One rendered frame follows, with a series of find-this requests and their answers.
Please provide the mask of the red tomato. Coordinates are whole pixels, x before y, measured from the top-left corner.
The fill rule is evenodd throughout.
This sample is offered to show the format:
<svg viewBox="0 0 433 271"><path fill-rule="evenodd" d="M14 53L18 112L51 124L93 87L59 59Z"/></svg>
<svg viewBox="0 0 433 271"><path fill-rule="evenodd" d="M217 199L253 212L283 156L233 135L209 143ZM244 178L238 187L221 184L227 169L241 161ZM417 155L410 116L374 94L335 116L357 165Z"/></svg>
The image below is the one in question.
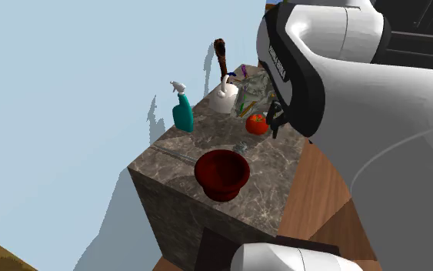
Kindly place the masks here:
<svg viewBox="0 0 433 271"><path fill-rule="evenodd" d="M245 128L247 132L259 136L267 132L268 124L264 115L254 114L246 119Z"/></svg>

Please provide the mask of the orange pencil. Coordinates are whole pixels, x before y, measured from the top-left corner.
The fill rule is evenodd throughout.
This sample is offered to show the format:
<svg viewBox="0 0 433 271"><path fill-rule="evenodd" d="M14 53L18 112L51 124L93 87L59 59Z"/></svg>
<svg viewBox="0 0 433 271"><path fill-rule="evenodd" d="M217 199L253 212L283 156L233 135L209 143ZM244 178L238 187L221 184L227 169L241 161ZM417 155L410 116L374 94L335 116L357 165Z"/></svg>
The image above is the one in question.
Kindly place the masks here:
<svg viewBox="0 0 433 271"><path fill-rule="evenodd" d="M249 106L247 108L245 108L245 110L243 111L243 113L241 114L241 116L245 117L245 116L251 115L254 112L254 110L255 110L255 105L256 104L257 104L256 101L251 102L249 104Z"/></svg>

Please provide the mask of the clear pen holder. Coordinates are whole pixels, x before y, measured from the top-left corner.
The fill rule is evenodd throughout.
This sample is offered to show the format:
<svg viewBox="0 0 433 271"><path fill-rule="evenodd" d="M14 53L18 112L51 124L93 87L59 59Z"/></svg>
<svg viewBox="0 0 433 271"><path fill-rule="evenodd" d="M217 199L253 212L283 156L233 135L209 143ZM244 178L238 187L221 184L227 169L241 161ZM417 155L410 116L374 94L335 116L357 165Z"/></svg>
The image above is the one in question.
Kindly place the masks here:
<svg viewBox="0 0 433 271"><path fill-rule="evenodd" d="M231 111L232 117L239 117L240 97L245 95L244 109L253 101L256 101L255 110L252 114L267 112L271 101L275 99L275 90L272 87L271 80L265 70L250 75L240 82L236 82L238 87L238 97Z"/></svg>

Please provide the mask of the white kettle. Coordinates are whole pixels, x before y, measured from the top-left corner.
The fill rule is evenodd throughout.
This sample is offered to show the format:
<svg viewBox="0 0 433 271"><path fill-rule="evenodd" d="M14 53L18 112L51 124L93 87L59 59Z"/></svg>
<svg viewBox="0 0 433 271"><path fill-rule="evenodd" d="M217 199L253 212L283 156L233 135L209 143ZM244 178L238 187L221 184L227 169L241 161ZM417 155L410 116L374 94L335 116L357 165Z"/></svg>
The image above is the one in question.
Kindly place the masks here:
<svg viewBox="0 0 433 271"><path fill-rule="evenodd" d="M216 87L209 95L209 108L223 114L229 114L235 104L235 100L238 97L238 87L230 82L228 79L231 76L235 76L234 72L226 74L221 84Z"/></svg>

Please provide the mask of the dark red bowl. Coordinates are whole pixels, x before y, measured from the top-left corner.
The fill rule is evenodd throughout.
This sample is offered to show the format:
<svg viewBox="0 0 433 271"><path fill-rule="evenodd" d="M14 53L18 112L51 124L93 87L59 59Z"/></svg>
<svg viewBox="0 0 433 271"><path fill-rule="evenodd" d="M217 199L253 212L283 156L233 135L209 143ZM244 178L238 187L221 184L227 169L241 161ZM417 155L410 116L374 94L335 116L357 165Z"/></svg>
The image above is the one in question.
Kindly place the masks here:
<svg viewBox="0 0 433 271"><path fill-rule="evenodd" d="M231 150L215 149L197 160L194 175L209 199L228 202L247 183L250 167L242 155Z"/></svg>

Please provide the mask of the teal spray bottle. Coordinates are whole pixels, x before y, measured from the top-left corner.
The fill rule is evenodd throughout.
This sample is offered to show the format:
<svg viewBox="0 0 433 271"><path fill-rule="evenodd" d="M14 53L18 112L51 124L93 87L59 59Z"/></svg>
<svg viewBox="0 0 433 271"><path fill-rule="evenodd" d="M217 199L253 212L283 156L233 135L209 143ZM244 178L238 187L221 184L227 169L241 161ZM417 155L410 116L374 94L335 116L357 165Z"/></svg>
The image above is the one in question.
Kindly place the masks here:
<svg viewBox="0 0 433 271"><path fill-rule="evenodd" d="M172 110L174 125L177 129L185 132L192 132L194 129L194 119L192 107L185 95L186 86L180 82L170 81L173 91L177 91L178 104Z"/></svg>

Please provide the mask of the black cabinet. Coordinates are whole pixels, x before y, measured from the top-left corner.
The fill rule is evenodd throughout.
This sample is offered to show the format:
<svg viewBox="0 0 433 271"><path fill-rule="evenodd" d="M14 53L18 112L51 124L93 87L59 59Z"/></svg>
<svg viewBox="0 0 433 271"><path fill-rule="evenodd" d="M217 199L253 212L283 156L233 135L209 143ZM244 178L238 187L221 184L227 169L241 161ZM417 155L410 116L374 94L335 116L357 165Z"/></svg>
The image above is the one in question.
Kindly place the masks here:
<svg viewBox="0 0 433 271"><path fill-rule="evenodd" d="M391 24L381 63L433 69L433 0L371 0Z"/></svg>

